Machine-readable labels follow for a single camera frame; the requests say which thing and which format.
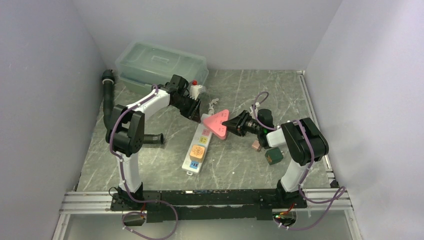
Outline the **white multicolour power strip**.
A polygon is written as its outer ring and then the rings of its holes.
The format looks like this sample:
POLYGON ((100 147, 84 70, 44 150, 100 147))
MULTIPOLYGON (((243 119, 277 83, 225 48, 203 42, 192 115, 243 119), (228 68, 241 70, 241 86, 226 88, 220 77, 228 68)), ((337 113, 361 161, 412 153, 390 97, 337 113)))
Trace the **white multicolour power strip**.
POLYGON ((210 115, 203 114, 201 123, 198 124, 190 146, 186 153, 181 168, 186 171, 189 176, 198 175, 202 169, 202 165, 206 158, 207 150, 211 142, 213 133, 204 126, 203 120, 210 115))

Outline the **tan cube plug adapter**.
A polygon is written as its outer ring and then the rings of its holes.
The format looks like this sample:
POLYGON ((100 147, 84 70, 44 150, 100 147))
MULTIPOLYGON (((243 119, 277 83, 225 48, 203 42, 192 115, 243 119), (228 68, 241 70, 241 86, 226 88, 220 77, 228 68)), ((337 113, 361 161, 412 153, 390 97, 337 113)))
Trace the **tan cube plug adapter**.
POLYGON ((194 144, 189 152, 191 161, 202 163, 206 156, 206 147, 203 145, 194 144))

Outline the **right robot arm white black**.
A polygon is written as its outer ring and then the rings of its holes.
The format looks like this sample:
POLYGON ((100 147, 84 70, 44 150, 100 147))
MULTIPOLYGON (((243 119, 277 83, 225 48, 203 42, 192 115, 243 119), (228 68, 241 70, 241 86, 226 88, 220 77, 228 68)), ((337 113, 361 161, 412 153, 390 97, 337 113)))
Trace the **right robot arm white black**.
POLYGON ((275 194, 276 203, 282 208, 289 207, 302 194, 302 184, 309 170, 329 152, 327 140, 309 117, 275 126, 271 110, 260 109, 252 113, 245 110, 222 124, 240 137, 255 134, 259 146, 268 150, 265 157, 269 164, 282 159, 279 147, 287 146, 291 159, 277 182, 275 194))

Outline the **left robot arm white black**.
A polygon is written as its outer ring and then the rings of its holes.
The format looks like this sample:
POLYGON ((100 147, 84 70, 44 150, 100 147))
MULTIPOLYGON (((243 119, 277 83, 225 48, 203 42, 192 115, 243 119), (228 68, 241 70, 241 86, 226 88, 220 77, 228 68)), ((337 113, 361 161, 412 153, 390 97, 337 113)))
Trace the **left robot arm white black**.
POLYGON ((145 140, 145 123, 152 115, 168 106, 194 122, 201 122, 201 100, 189 93, 192 83, 179 75, 173 75, 166 84, 153 85, 151 92, 129 105, 116 105, 112 109, 106 142, 116 157, 119 168, 118 193, 124 196, 124 204, 131 210, 144 203, 143 182, 139 173, 138 152, 145 140))

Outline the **pink triangular power strip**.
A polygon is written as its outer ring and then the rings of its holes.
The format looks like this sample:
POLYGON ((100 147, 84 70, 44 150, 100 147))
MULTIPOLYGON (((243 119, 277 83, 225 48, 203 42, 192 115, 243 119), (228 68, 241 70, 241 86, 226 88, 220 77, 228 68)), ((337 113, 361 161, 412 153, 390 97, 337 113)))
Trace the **pink triangular power strip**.
POLYGON ((223 122, 228 121, 229 116, 230 111, 228 109, 224 109, 218 113, 206 117, 204 120, 202 120, 202 123, 216 137, 221 140, 225 140, 227 138, 227 127, 223 125, 223 122))

